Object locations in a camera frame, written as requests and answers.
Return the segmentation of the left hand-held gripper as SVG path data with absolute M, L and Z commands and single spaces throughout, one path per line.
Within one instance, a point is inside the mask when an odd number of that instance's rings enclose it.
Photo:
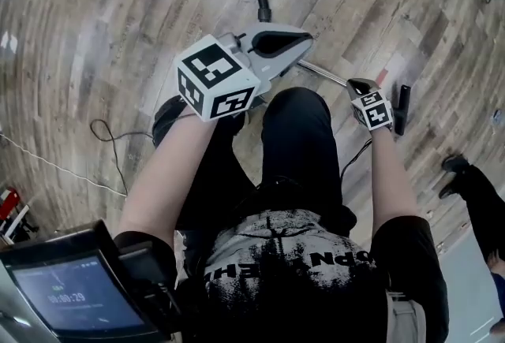
M 178 91 L 204 122 L 251 109 L 268 78 L 289 70 L 310 50 L 309 32 L 260 22 L 245 33 L 206 35 L 177 57 Z

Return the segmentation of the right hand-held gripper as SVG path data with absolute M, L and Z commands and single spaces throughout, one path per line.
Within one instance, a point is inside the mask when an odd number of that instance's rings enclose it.
M 349 93 L 353 113 L 359 123 L 368 131 L 381 127 L 391 129 L 394 118 L 390 101 L 386 98 L 379 85 L 374 80 L 365 78 L 352 78 L 346 82 L 346 90 Z

